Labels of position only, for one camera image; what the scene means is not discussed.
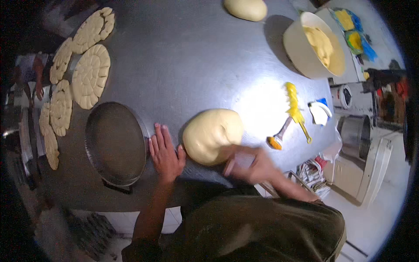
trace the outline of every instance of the decorated bread dough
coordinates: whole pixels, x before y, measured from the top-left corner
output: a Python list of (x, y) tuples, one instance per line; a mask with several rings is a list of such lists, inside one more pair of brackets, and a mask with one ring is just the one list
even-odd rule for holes
[(90, 109), (98, 102), (108, 79), (110, 66), (109, 53), (101, 44), (91, 47), (77, 62), (71, 86), (74, 100), (81, 108)]
[(50, 108), (51, 126), (58, 136), (65, 136), (65, 130), (70, 127), (72, 106), (70, 84), (61, 80), (52, 93)]
[(233, 16), (249, 21), (260, 21), (268, 13), (263, 0), (224, 0), (224, 6)]
[(219, 155), (220, 147), (239, 145), (243, 130), (243, 122), (237, 112), (211, 109), (191, 120), (183, 132), (183, 143), (193, 160), (213, 166), (226, 161)]
[(82, 54), (91, 46), (104, 40), (114, 29), (115, 15), (112, 8), (105, 7), (94, 12), (81, 24), (72, 42), (72, 51)]
[(46, 129), (49, 125), (49, 102), (46, 102), (42, 105), (41, 113), (39, 115), (39, 130), (41, 131), (41, 134), (45, 136), (47, 133)]
[(308, 42), (313, 47), (323, 65), (329, 68), (330, 56), (333, 54), (333, 46), (327, 35), (319, 28), (303, 26)]
[(71, 58), (72, 38), (67, 38), (64, 43), (59, 47), (57, 53), (52, 60), (54, 64), (49, 70), (49, 80), (52, 84), (57, 84), (62, 79), (65, 71), (67, 70), (68, 63)]
[(39, 116), (39, 129), (42, 136), (44, 137), (45, 153), (47, 154), (47, 160), (53, 170), (58, 168), (58, 144), (55, 138), (54, 131), (49, 125), (49, 103), (44, 103), (41, 108), (41, 114)]

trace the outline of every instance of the hand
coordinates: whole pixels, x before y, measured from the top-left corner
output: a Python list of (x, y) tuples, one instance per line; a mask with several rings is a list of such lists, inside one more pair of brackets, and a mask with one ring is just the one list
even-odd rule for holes
[(186, 153), (182, 146), (178, 146), (178, 155), (166, 125), (155, 123), (155, 135), (148, 139), (150, 154), (154, 168), (159, 174), (159, 181), (173, 183), (180, 176), (186, 163)]
[[(250, 184), (257, 184), (264, 181), (272, 181), (282, 172), (274, 167), (271, 159), (262, 148), (250, 148), (241, 145), (230, 145), (225, 147), (224, 152), (229, 152), (229, 161), (224, 169), (224, 176), (233, 176), (237, 179), (247, 181)], [(235, 156), (237, 153), (255, 156), (250, 167), (245, 168), (237, 165)]]
[(44, 97), (44, 89), (42, 88), (42, 83), (37, 82), (35, 89), (36, 89), (36, 96), (38, 97), (40, 101), (42, 101), (42, 97)]

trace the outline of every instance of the stainless steel table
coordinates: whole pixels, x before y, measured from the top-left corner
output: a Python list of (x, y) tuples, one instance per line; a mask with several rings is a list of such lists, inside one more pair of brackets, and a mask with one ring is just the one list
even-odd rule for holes
[[(243, 144), (266, 148), (280, 168), (292, 169), (316, 156), (333, 142), (334, 125), (313, 125), (307, 103), (324, 97), (333, 112), (328, 82), (302, 76), (286, 56), (282, 34), (298, 18), (291, 4), (287, 0), (267, 0), (266, 4), (266, 19), (250, 22), (231, 16), (220, 1), (213, 0), (110, 3), (116, 24), (100, 43), (108, 49), (111, 67), (99, 103), (127, 105), (150, 135), (154, 122), (167, 124), (175, 144), (181, 143), (184, 125), (194, 115), (211, 108), (230, 108), (244, 122)], [(300, 126), (292, 123), (284, 136), (284, 150), (277, 151), (265, 140), (287, 118), (283, 88), (287, 81), (297, 87), (313, 143), (307, 144)], [(70, 129), (65, 137), (57, 138), (59, 168), (51, 171), (45, 165), (44, 184), (57, 201), (70, 208), (139, 210), (156, 179), (152, 164), (147, 164), (133, 195), (105, 188), (84, 149), (89, 112), (73, 104)], [(231, 187), (219, 171), (188, 160), (181, 177)], [(175, 193), (173, 205), (178, 204), (177, 197)]]

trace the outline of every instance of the white bowl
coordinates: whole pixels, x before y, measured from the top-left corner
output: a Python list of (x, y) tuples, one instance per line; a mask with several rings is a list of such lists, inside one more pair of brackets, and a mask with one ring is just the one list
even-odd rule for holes
[[(308, 42), (303, 26), (319, 28), (330, 39), (333, 54), (329, 68), (323, 65), (313, 47)], [(318, 16), (310, 12), (301, 14), (284, 33), (284, 47), (294, 66), (306, 77), (311, 79), (342, 76), (345, 72), (345, 55), (338, 38), (330, 27)]]

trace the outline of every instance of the metal pan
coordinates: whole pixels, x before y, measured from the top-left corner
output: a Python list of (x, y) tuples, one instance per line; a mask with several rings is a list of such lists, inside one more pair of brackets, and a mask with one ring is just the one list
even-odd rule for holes
[(90, 163), (106, 187), (132, 193), (132, 185), (145, 169), (144, 134), (147, 131), (141, 120), (126, 106), (106, 102), (93, 108), (87, 119), (84, 145)]

